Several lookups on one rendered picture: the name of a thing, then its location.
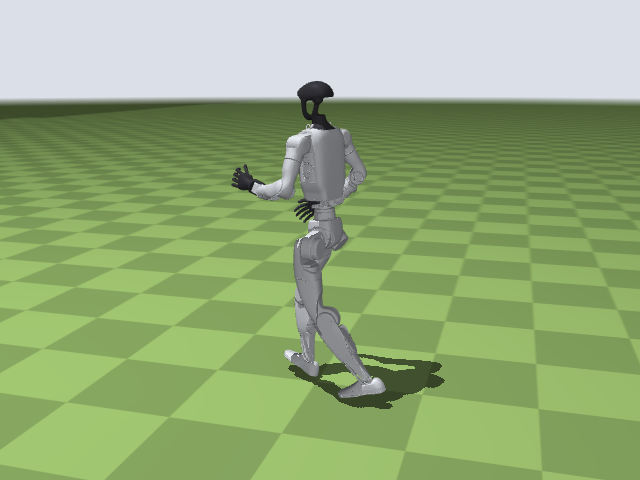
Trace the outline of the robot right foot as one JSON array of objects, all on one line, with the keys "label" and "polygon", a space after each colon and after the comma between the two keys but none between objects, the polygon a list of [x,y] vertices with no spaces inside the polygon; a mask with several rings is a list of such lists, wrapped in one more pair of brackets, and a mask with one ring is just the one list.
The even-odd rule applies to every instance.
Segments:
[{"label": "robot right foot", "polygon": [[[304,353],[305,355],[305,353]],[[294,365],[297,365],[301,369],[303,369],[310,376],[318,376],[319,374],[319,364],[317,361],[313,361],[311,356],[311,361],[307,362],[303,359],[303,353],[298,353],[293,350],[285,350],[284,356],[292,362]],[[306,358],[306,356],[305,356]],[[308,359],[309,361],[309,359]]]}]

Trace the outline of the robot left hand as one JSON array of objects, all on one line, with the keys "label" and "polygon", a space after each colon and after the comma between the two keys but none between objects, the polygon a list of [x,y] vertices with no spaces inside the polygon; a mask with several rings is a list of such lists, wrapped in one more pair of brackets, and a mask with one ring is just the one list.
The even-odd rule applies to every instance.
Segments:
[{"label": "robot left hand", "polygon": [[[250,193],[252,193],[251,190],[252,190],[252,187],[254,185],[254,182],[256,182],[256,183],[258,183],[260,185],[261,184],[265,185],[263,182],[261,182],[261,181],[259,181],[257,179],[253,179],[252,175],[249,175],[249,172],[248,172],[246,164],[244,165],[244,170],[245,170],[245,173],[243,173],[241,171],[241,168],[236,168],[236,172],[238,172],[240,175],[238,175],[238,173],[236,173],[236,172],[233,174],[235,177],[238,178],[238,180],[237,180],[237,178],[232,178],[232,181],[238,183],[238,185],[235,184],[235,183],[232,183],[231,185],[233,187],[236,187],[236,188],[238,188],[240,190],[248,190]],[[254,194],[254,193],[252,193],[252,194]],[[256,195],[256,194],[254,194],[254,195]]]}]

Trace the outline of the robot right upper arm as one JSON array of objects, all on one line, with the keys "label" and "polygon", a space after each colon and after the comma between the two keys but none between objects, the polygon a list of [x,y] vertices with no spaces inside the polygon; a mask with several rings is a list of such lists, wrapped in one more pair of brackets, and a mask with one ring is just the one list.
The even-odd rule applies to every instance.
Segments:
[{"label": "robot right upper arm", "polygon": [[355,149],[350,132],[346,129],[340,130],[344,136],[345,162],[352,167],[349,179],[353,184],[359,185],[364,182],[367,176],[366,168]]}]

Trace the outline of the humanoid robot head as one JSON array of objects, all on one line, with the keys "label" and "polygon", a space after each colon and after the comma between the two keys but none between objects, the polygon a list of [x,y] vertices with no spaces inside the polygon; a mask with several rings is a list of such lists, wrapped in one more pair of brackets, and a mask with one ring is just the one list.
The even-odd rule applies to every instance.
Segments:
[{"label": "humanoid robot head", "polygon": [[[334,93],[332,88],[321,81],[313,81],[313,82],[309,82],[307,84],[305,84],[304,86],[302,86],[298,91],[297,91],[297,95],[301,100],[301,107],[302,107],[302,113],[303,116],[307,119],[307,120],[312,120],[312,124],[314,124],[315,129],[318,130],[331,130],[331,129],[335,129],[333,126],[331,126],[327,119],[326,116],[323,114],[318,114],[318,108],[319,108],[319,104],[321,104],[323,102],[323,98],[327,98],[327,97],[333,97]],[[306,110],[306,102],[307,101],[313,101],[314,103],[314,108],[312,111],[312,114],[308,114],[307,110]]]}]

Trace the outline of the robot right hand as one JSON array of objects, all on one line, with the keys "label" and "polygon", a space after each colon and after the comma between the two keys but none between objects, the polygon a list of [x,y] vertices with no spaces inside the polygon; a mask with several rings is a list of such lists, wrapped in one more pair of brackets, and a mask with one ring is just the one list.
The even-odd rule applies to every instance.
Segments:
[{"label": "robot right hand", "polygon": [[[309,216],[307,216],[307,217],[306,217],[306,219],[303,221],[303,222],[305,223],[309,218],[311,218],[312,216],[314,216],[314,209],[312,209],[312,208],[311,208],[311,206],[312,206],[312,205],[314,205],[314,204],[319,204],[319,203],[320,203],[320,201],[307,201],[307,200],[305,200],[305,198],[304,198],[304,199],[301,199],[301,200],[299,200],[299,201],[298,201],[298,203],[302,203],[302,202],[307,202],[307,203],[303,203],[303,204],[299,205],[298,207],[296,207],[296,208],[294,209],[294,212],[296,212],[296,211],[297,211],[298,209],[300,209],[301,207],[304,207],[303,209],[301,209],[301,210],[296,214],[296,217],[297,217],[300,213],[302,213],[303,211],[308,210],[308,209],[309,209],[309,210],[308,210],[308,211],[306,211],[305,213],[303,213],[303,214],[300,216],[299,220],[301,220],[301,219],[302,219],[304,216],[306,216],[307,214],[309,214],[309,213],[313,212],[313,213],[311,213]],[[305,207],[305,206],[307,206],[307,207]]]}]

